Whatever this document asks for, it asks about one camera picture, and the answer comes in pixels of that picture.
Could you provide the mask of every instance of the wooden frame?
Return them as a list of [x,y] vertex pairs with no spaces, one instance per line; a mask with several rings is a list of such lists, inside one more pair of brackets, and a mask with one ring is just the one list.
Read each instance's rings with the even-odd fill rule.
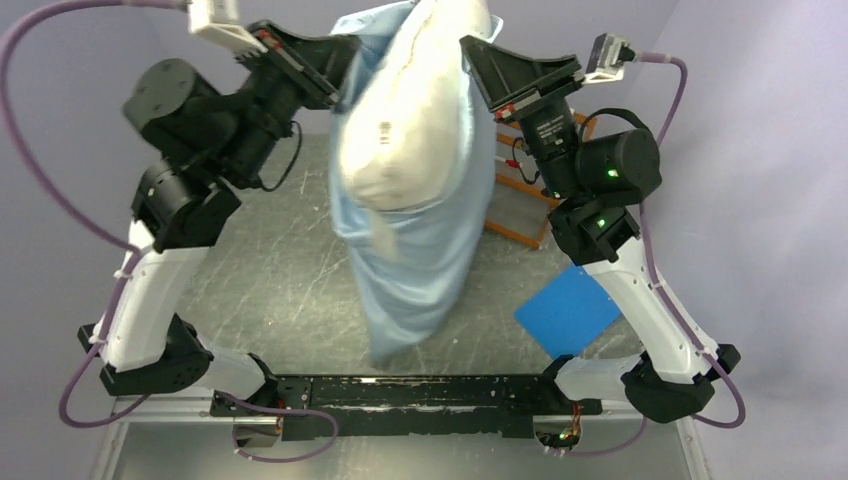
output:
[[[574,119],[577,121],[578,125],[582,125],[583,122],[586,121],[586,116],[581,115],[579,113],[575,113]],[[592,133],[594,133],[594,131],[595,131],[595,124],[597,123],[597,120],[598,120],[597,117],[593,118],[586,125],[586,132],[585,132],[584,140],[588,140],[589,138],[592,137]],[[516,130],[521,131],[521,129],[518,126],[517,123],[510,123],[509,126],[516,129]],[[512,142],[515,141],[515,138],[516,137],[511,137],[509,135],[506,135],[506,134],[499,132],[498,136],[497,136],[497,141],[498,141],[498,143],[502,143],[504,145],[511,147]],[[527,185],[526,183],[524,183],[520,180],[516,180],[514,178],[510,178],[506,175],[498,173],[498,174],[495,175],[495,182],[499,183],[501,185],[504,185],[506,187],[512,188],[513,190],[517,190],[521,193],[530,195],[532,197],[535,197],[535,198],[538,198],[539,200],[544,201],[548,205],[548,212],[552,211],[553,209],[555,209],[559,205],[559,200],[555,200],[553,198],[548,198],[548,197],[542,195],[541,190],[533,187],[532,185]],[[534,250],[536,250],[536,249],[538,249],[542,246],[542,242],[545,240],[545,236],[548,234],[548,225],[549,225],[549,222],[548,222],[548,219],[547,219],[547,216],[546,216],[545,221],[542,222],[542,225],[539,228],[539,233],[535,237],[528,237],[527,235],[516,232],[515,230],[510,230],[509,228],[507,228],[507,227],[505,227],[505,226],[503,226],[499,223],[492,222],[490,220],[486,220],[486,222],[484,224],[486,229],[491,230],[491,231],[498,233],[500,235],[503,235],[503,236],[509,238],[510,240],[515,240],[516,242],[523,243],[524,245],[527,245],[528,247],[530,247]]]

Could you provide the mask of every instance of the blue paper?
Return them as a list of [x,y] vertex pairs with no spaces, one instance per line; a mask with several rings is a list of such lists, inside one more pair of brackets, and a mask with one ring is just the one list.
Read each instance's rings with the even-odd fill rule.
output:
[[621,315],[582,267],[571,266],[515,311],[551,358],[577,355]]

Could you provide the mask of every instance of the gray wall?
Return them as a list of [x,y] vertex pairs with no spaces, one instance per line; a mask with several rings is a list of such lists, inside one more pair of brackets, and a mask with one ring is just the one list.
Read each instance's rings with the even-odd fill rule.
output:
[[[320,36],[329,33],[340,16],[386,3],[391,0],[250,0],[241,2],[241,14],[244,23],[269,18],[295,33]],[[676,4],[677,0],[529,3],[489,0],[489,10],[504,19],[504,30],[497,44],[532,57],[576,53],[585,63],[592,41],[604,32],[624,35],[635,45],[653,45]],[[167,12],[147,14],[173,56],[190,61],[222,91],[229,92],[241,84],[245,71],[225,50],[191,38],[186,34],[185,22]],[[629,78],[619,84],[584,89],[570,97],[571,103],[583,112],[620,106],[637,72],[638,67],[633,68]],[[329,116],[325,112],[301,111],[297,118],[309,133],[326,133],[329,128]]]
[[[701,428],[717,479],[848,473],[845,18],[839,0],[681,2],[656,47],[691,74],[649,201],[658,262],[743,357],[748,422]],[[675,70],[646,67],[629,96],[652,125]]]
[[[47,4],[0,2],[0,28]],[[11,93],[23,130],[60,187],[115,233],[153,152],[123,121],[121,102],[165,52],[139,11],[67,14],[35,30],[12,65]],[[64,384],[82,360],[76,328],[96,321],[121,252],[68,220],[23,169],[0,133],[0,476],[88,478],[103,430],[59,422]],[[86,377],[73,411],[100,418],[111,400]]]

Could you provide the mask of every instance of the blue cloth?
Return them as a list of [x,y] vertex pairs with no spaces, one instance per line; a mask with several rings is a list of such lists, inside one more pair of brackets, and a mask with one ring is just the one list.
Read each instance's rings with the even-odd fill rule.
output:
[[[330,128],[330,213],[333,229],[348,245],[361,304],[368,319],[370,357],[379,362],[432,335],[454,305],[483,230],[495,176],[495,123],[470,74],[463,75],[463,163],[443,198],[413,211],[381,212],[392,228],[398,260],[377,254],[368,212],[342,186],[338,140],[347,112],[374,75],[413,2],[399,2],[347,15],[331,34],[355,34],[361,51],[342,88]],[[495,32],[502,20],[492,17]]]
[[577,355],[621,315],[582,267],[571,266],[519,307],[515,318],[551,358]]

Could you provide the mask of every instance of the metal frame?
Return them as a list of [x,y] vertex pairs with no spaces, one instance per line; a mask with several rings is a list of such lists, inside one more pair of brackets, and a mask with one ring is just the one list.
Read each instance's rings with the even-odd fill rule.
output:
[[[115,401],[114,411],[121,411],[136,398],[120,397]],[[185,423],[185,424],[239,424],[274,425],[273,417],[212,417],[209,407],[212,391],[203,388],[188,388],[172,395],[157,395],[142,403],[135,411],[106,427],[103,447],[91,474],[92,480],[112,480],[118,465],[129,427],[133,423]],[[598,420],[638,420],[642,415],[631,405],[623,402],[603,401],[603,413],[593,418]],[[568,416],[538,416],[536,421],[568,421]],[[676,422],[683,454],[692,480],[711,480],[706,456],[704,455],[695,422],[687,417]]]

